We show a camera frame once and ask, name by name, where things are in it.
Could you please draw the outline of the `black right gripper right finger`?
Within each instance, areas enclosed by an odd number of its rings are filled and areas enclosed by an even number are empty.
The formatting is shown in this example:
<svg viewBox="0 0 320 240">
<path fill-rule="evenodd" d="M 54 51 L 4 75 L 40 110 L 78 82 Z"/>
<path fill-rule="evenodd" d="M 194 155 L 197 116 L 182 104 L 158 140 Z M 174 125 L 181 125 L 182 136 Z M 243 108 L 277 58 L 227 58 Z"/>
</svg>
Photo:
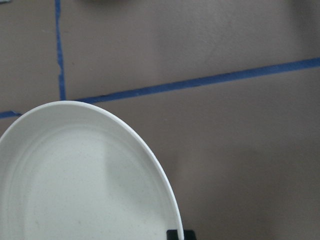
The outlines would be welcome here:
<svg viewBox="0 0 320 240">
<path fill-rule="evenodd" d="M 184 229 L 184 240 L 196 240 L 196 234 L 192 229 Z"/>
</svg>

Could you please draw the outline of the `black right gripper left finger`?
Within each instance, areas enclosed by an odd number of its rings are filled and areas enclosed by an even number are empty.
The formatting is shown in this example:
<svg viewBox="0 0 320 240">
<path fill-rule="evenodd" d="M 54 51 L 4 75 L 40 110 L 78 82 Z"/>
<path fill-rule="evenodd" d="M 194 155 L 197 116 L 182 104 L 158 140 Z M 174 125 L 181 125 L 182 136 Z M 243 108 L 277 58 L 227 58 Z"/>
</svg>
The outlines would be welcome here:
<svg viewBox="0 0 320 240">
<path fill-rule="evenodd" d="M 178 231 L 176 229 L 168 229 L 166 231 L 167 240 L 178 240 Z"/>
</svg>

